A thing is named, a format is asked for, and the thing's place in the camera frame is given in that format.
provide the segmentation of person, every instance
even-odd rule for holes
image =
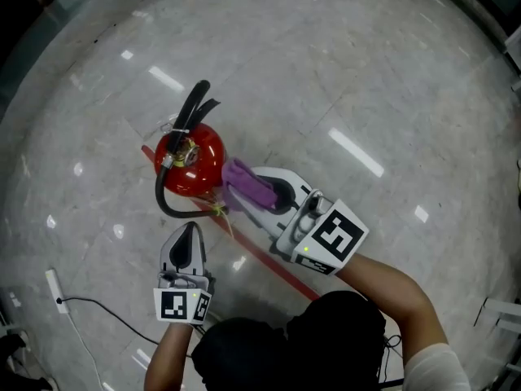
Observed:
[[[470,391],[425,292],[399,270],[355,254],[337,276],[356,292],[312,301],[282,329],[249,319],[210,327],[192,352],[208,391],[379,389],[383,312],[400,328],[406,391]],[[154,352],[145,391],[182,386],[192,326],[172,323]]]
[[[22,389],[23,391],[58,391],[58,385],[52,378],[40,378],[33,380],[15,374],[7,368],[7,359],[18,349],[30,351],[28,335],[26,332],[20,334],[5,335],[0,337],[0,362],[3,369],[0,370],[0,390],[12,391]]]

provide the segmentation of person's right arm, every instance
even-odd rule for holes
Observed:
[[[420,350],[447,343],[434,306],[408,275],[358,253],[336,275],[398,324],[404,365]]]

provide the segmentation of red line on floor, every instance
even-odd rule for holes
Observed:
[[[143,153],[147,156],[147,158],[154,163],[155,153],[152,151],[147,145],[143,145],[141,147]],[[193,202],[200,209],[204,209],[204,206]],[[224,218],[220,218],[218,216],[210,216],[210,218],[223,230],[227,235],[230,235],[230,230],[228,228],[228,224],[226,223]],[[298,292],[303,294],[309,300],[316,300],[320,296],[317,292],[308,287],[305,283],[300,281],[297,277],[295,277],[290,271],[280,265],[277,261],[275,261],[270,255],[264,252],[261,248],[259,248],[256,244],[254,244],[242,231],[237,229],[234,225],[232,226],[232,231],[234,232],[235,240],[245,248],[249,253],[251,253],[254,257],[256,257],[260,262],[270,268],[276,275],[282,278],[284,281],[289,283],[293,288],[295,288]]]

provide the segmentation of forearm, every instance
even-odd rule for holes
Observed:
[[[396,321],[404,362],[429,345],[447,342],[434,306],[408,275],[356,253],[337,276]]]
[[[192,330],[189,324],[169,325],[148,366],[145,391],[178,391],[181,388]]]

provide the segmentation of person's left arm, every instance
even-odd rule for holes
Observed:
[[[182,385],[186,351],[192,326],[172,323],[152,356],[145,377],[145,391],[178,391]]]

